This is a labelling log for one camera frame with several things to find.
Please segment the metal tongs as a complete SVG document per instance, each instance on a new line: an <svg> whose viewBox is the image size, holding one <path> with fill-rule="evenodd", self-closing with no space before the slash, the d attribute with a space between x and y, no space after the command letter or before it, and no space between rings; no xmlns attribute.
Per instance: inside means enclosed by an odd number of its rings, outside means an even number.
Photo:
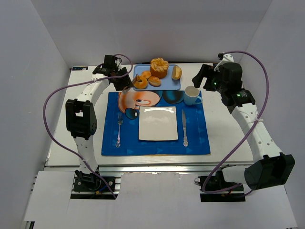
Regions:
<svg viewBox="0 0 305 229"><path fill-rule="evenodd" d="M138 78L139 76L138 74L136 74L136 76L132 80L129 80L128 84L123 88L122 93L127 94L131 88L135 87L134 85L136 82L138 82Z"/></svg>

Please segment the ring donut bread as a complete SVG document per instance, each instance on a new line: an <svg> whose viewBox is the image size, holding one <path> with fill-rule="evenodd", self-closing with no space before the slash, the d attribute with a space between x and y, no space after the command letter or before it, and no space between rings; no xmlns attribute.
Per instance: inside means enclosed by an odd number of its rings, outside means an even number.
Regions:
<svg viewBox="0 0 305 229"><path fill-rule="evenodd" d="M145 89L148 85L147 79L142 75L136 75L132 83L136 89Z"/></svg>

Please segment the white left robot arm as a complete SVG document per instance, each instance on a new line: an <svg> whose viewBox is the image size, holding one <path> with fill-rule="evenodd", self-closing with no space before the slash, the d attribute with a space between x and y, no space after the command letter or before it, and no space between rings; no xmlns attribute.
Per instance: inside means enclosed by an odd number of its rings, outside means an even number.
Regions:
<svg viewBox="0 0 305 229"><path fill-rule="evenodd" d="M116 91L127 93L133 84L127 68L121 66L122 54L105 55L102 64L92 72L91 80L86 83L84 90L65 104L66 128L73 137L80 155L80 167L77 175L99 173L94 147L93 135L98 121L94 106L103 91L113 84Z"/></svg>

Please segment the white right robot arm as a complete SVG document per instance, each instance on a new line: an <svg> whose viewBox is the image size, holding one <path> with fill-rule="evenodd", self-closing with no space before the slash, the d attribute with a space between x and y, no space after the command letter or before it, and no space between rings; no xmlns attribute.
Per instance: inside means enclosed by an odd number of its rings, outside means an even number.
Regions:
<svg viewBox="0 0 305 229"><path fill-rule="evenodd" d="M292 155L286 155L276 145L268 133L261 118L269 97L269 79L262 62L252 54L252 57L262 67L266 94L261 110L257 109L255 99L249 90L243 87L243 70L240 64L234 62L233 51L218 55L219 63L209 66L203 64L199 73L192 79L196 88L202 80L206 82L206 91L218 92L222 103L239 124L244 137L210 172L202 183L201 190L206 194L216 194L231 191L242 185L247 185L252 191L284 185L295 165ZM247 166L224 166L226 160L244 143L248 142L253 156L253 164Z"/></svg>

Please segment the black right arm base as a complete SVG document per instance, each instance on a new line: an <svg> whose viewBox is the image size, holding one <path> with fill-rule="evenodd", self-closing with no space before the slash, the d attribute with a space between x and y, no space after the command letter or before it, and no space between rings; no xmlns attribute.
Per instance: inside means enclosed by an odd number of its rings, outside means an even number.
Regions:
<svg viewBox="0 0 305 229"><path fill-rule="evenodd" d="M229 188L236 185L234 182L227 182L223 176L223 170L228 167L234 167L226 165L220 167L209 179L205 187L206 191L216 191L224 188ZM244 187L243 185L230 189L224 192L207 194L203 192L203 184L208 176L198 176L194 179L194 183L200 187L200 201L202 203L225 203L225 202L245 202Z"/></svg>

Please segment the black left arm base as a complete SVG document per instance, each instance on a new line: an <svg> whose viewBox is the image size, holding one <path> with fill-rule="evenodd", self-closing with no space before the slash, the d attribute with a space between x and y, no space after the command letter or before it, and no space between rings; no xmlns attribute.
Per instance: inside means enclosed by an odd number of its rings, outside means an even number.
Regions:
<svg viewBox="0 0 305 229"><path fill-rule="evenodd" d="M71 199L115 200L120 188L120 178L85 174L75 170Z"/></svg>

